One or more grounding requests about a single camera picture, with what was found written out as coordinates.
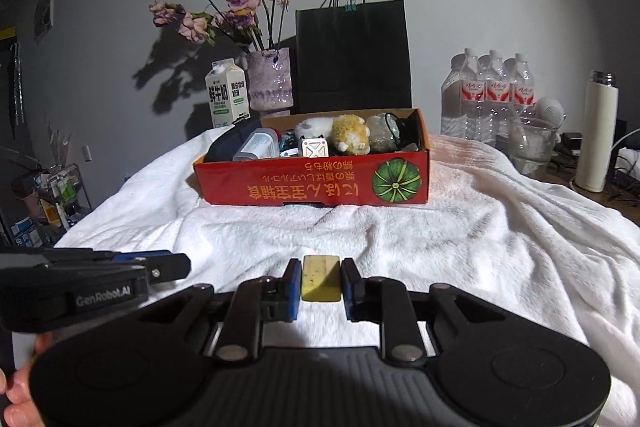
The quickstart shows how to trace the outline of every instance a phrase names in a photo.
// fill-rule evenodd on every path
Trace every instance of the red box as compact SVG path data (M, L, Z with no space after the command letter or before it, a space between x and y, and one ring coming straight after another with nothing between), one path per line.
M365 119L391 112L415 129L417 152L329 158L272 158L194 165L203 197L212 204L280 206L291 203L392 205L426 203L429 196L429 138L419 109L354 110ZM345 111L263 118L262 126L285 132L311 116Z

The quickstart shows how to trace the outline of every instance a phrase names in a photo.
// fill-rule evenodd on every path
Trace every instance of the human hand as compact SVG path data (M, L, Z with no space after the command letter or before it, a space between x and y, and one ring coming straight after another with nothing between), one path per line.
M12 403L4 410L4 421L9 427L44 427L40 414L36 409L29 391L29 373L36 357L41 355L53 344L51 333L44 333L36 337L34 357L23 365L12 377L7 377L0 371L0 394Z

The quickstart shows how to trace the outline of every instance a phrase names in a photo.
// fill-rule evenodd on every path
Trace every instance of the yellow sponge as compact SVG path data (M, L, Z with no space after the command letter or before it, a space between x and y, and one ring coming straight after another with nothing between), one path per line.
M340 257L337 255L305 255L302 267L302 300L338 302L340 289Z

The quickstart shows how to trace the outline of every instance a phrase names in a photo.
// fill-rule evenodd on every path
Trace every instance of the poster on wall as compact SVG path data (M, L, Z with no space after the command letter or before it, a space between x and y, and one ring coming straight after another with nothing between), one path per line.
M36 42L53 28L53 0L39 0L33 14L33 36Z

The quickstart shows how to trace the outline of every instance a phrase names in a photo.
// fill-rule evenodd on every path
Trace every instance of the glass cup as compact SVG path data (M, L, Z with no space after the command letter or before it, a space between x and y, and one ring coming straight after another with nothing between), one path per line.
M532 116L508 121L509 159L520 174L542 181L556 145L559 126Z

